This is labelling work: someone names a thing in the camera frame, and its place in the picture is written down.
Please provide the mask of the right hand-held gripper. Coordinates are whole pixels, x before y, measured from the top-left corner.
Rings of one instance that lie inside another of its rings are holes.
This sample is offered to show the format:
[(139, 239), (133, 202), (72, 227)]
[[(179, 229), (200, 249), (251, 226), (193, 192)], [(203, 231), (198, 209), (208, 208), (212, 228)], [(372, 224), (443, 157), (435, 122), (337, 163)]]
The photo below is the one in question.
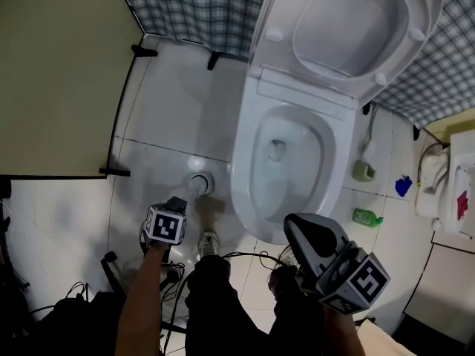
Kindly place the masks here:
[(284, 233), (299, 264), (300, 290), (336, 312), (368, 310), (390, 282), (376, 255), (350, 240), (333, 219), (289, 214)]

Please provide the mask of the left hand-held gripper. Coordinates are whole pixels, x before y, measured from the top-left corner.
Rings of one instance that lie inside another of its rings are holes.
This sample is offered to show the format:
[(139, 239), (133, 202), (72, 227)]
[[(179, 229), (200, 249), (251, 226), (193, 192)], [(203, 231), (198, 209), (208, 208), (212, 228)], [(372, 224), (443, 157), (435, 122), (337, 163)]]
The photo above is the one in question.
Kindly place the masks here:
[(185, 235), (187, 205), (178, 197), (150, 205), (142, 226), (147, 237), (171, 245), (181, 244)]

